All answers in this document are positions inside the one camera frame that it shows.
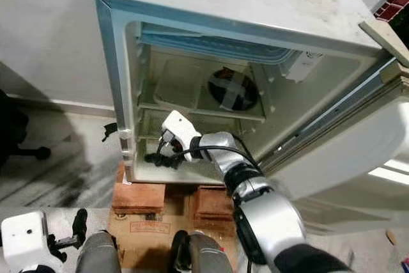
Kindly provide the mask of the glass fridge shelf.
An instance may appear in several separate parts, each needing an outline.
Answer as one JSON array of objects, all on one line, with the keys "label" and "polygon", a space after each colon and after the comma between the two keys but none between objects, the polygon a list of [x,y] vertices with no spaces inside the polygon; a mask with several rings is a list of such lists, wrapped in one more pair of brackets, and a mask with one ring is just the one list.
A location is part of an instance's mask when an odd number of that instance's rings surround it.
[{"label": "glass fridge shelf", "polygon": [[[150,98],[149,100],[140,100],[135,105],[137,107],[146,107],[147,109],[154,110],[171,110],[171,107],[162,106]],[[200,100],[197,107],[193,107],[193,109],[185,109],[182,107],[180,111],[185,114],[194,113],[210,117],[238,118],[259,122],[264,122],[266,120],[262,104],[260,103],[256,104],[248,111],[228,111],[227,109],[222,109],[219,104],[216,104],[215,101],[212,100],[212,98],[207,98],[207,100]]]}]

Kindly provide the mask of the grey robot left leg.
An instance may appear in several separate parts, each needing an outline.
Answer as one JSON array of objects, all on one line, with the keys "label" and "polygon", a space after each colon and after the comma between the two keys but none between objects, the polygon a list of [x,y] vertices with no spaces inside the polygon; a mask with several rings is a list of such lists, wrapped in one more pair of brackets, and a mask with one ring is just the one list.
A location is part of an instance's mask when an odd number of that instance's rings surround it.
[{"label": "grey robot left leg", "polygon": [[114,236],[106,230],[97,230],[88,236],[80,249],[74,273],[121,273]]}]

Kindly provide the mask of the red brick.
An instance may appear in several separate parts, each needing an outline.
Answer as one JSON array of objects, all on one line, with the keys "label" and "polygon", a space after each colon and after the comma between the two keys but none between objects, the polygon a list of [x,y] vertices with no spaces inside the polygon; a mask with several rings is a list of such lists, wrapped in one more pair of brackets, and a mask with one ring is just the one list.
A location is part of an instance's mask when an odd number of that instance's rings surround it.
[{"label": "red brick", "polygon": [[115,183],[112,210],[115,214],[160,214],[164,209],[163,183]]},{"label": "red brick", "polygon": [[221,221],[233,220],[233,200],[224,186],[202,185],[194,193],[194,217]]}]

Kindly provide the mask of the small black floor piece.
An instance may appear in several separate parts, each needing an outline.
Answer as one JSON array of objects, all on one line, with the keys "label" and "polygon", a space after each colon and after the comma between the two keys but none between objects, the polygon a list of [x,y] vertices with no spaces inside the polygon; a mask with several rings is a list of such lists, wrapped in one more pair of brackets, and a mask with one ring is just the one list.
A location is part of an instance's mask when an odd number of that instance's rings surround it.
[{"label": "small black floor piece", "polygon": [[119,137],[119,124],[117,122],[110,122],[105,124],[102,129],[104,130],[103,136],[100,139],[101,142],[106,142],[111,136]]}]

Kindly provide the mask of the flat brown cardboard sheet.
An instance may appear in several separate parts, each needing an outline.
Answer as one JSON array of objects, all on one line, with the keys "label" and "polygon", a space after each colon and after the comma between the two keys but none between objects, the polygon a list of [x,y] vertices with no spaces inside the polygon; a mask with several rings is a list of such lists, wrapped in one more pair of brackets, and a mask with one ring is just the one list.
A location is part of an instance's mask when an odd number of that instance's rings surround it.
[{"label": "flat brown cardboard sheet", "polygon": [[143,215],[110,215],[108,232],[119,247],[123,269],[166,273],[174,235],[178,230],[201,230],[217,241],[227,253],[231,271],[239,270],[238,241],[233,221],[193,219],[186,215],[161,215],[147,221]]}]

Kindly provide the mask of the black round taped fan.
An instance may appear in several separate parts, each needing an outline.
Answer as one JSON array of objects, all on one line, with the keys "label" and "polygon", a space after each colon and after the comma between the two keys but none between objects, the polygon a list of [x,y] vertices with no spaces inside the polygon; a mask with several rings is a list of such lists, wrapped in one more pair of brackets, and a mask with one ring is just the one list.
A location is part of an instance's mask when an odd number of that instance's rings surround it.
[{"label": "black round taped fan", "polygon": [[219,107],[228,111],[249,111],[260,102],[256,83],[243,72],[226,66],[210,75],[207,87]]}]

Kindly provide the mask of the black wheeled chair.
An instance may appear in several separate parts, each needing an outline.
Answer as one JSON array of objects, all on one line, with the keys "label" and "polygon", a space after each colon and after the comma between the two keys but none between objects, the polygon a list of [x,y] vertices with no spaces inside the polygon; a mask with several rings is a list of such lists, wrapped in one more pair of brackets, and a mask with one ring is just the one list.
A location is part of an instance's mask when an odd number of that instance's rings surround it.
[{"label": "black wheeled chair", "polygon": [[30,156],[38,160],[50,158],[50,148],[41,146],[39,148],[20,148],[19,144],[28,136],[27,125],[29,117],[18,109],[12,99],[0,91],[0,166],[8,162],[9,156]]}]

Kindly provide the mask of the pale blue freezer flap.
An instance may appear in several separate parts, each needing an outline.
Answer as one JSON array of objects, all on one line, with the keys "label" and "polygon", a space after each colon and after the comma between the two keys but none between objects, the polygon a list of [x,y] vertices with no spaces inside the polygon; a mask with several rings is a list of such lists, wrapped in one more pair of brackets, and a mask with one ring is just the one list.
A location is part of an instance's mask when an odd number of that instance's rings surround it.
[{"label": "pale blue freezer flap", "polygon": [[210,36],[156,24],[143,24],[140,39],[146,44],[207,54],[225,59],[244,60],[261,65],[281,65],[300,56],[302,51]]}]

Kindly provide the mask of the white thermostat box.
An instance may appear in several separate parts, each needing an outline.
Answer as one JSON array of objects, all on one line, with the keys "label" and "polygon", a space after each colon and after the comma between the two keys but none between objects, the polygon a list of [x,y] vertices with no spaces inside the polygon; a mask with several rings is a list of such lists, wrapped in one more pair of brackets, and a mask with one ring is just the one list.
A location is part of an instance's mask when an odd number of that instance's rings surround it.
[{"label": "white thermostat box", "polygon": [[323,58],[318,52],[294,51],[279,65],[279,72],[287,80],[303,81]]}]

